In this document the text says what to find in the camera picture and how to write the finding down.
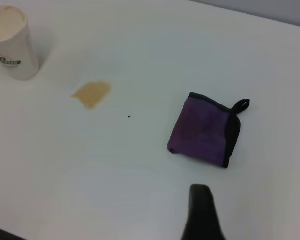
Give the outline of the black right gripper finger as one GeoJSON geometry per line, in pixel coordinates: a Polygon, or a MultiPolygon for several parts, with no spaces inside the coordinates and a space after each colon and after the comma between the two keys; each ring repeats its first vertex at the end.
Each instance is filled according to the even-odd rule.
{"type": "Polygon", "coordinates": [[[193,184],[189,189],[188,218],[183,240],[224,240],[215,201],[210,188],[193,184]]]}

